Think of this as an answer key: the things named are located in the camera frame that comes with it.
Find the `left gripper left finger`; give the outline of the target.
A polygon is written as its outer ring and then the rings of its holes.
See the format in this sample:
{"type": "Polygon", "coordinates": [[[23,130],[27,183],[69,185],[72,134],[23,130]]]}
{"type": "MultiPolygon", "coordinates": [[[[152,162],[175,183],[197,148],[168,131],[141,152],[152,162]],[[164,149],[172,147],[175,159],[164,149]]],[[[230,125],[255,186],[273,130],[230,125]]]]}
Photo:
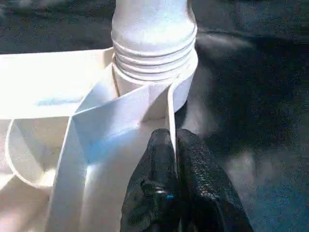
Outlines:
{"type": "Polygon", "coordinates": [[[152,132],[126,189],[122,232],[175,232],[180,221],[179,183],[167,129],[152,132]]]}

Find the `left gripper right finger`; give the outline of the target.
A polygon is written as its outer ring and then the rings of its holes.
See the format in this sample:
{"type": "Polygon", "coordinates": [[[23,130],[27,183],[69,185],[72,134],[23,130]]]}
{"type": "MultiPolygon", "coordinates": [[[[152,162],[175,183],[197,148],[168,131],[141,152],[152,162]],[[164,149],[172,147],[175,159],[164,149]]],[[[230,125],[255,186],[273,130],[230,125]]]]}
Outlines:
{"type": "Polygon", "coordinates": [[[184,229],[251,232],[253,228],[232,182],[204,141],[178,129],[177,158],[185,200],[184,229]]]}

